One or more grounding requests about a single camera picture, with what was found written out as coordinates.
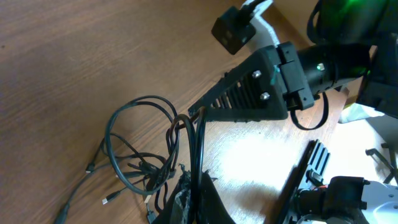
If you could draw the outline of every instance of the screw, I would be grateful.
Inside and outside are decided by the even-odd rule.
[[[317,65],[317,69],[318,69],[319,71],[324,71],[324,70],[325,70],[324,64],[323,64],[323,63],[319,63],[319,64]]]
[[[260,95],[260,99],[261,100],[268,100],[270,97],[269,93],[265,92],[263,94]]]
[[[260,70],[257,70],[251,74],[253,78],[259,78],[261,76]]]

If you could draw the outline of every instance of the wooden table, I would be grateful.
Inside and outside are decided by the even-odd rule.
[[[231,56],[210,34],[215,18],[233,4],[241,2],[0,2],[1,223],[52,223],[116,108],[155,94],[186,113],[242,62],[247,50]],[[277,12],[268,15],[280,21]],[[281,42],[303,46],[274,26],[286,37]],[[237,223],[262,223],[308,140],[327,143],[346,100],[335,91],[329,96],[330,118],[312,132],[289,119],[207,125],[203,168],[219,178],[216,187]],[[304,125],[319,120],[320,105],[299,114]],[[140,151],[164,155],[167,126],[158,111],[139,108],[122,114],[114,130]],[[179,158],[188,165],[185,135]],[[67,223],[145,223],[139,195],[124,192],[102,206],[101,199],[121,187],[111,169],[96,174],[76,195]]]

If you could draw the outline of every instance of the wood grain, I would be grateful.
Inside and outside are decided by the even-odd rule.
[[[153,94],[186,113],[242,62],[246,49],[231,56],[210,34],[216,17],[240,4],[1,1],[1,223],[52,223],[119,106]],[[291,38],[290,31],[277,31],[286,37],[281,42]],[[290,120],[209,123],[204,169],[219,178],[221,198],[238,223],[263,222],[307,141],[328,140],[325,131],[334,128],[345,101],[341,93],[331,95],[328,124],[310,133]],[[317,104],[301,114],[304,125],[315,124],[310,118],[320,110]],[[114,130],[142,152],[165,154],[167,126],[158,111],[143,107],[122,114]],[[184,137],[180,162],[187,165]],[[121,187],[111,169],[96,174],[76,195],[67,223],[145,223],[138,195],[125,192],[102,206],[101,199]]]

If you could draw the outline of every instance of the white robot part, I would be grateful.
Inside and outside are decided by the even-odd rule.
[[[250,4],[253,0],[247,0],[244,5]],[[265,1],[259,4],[253,11],[254,17],[251,19],[250,23],[256,28],[256,34],[254,37],[246,44],[249,50],[253,53],[257,49],[270,45],[279,45],[278,36],[276,36],[274,28],[269,25],[262,17],[261,14],[273,3],[273,0]]]
[[[362,201],[368,204],[363,215],[370,224],[398,223],[398,187],[370,181],[362,192]]]

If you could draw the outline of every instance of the silver screw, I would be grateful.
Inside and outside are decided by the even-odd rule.
[[[268,100],[269,97],[270,97],[270,95],[267,92],[260,95],[260,99],[262,99],[262,100]]]
[[[259,77],[261,76],[260,70],[257,70],[257,71],[255,71],[255,72],[253,72],[253,74],[251,74],[251,76],[252,76],[253,78],[259,78]]]
[[[317,69],[320,70],[320,71],[324,71],[324,70],[325,70],[324,64],[323,64],[323,63],[319,63],[319,64],[317,65]]]

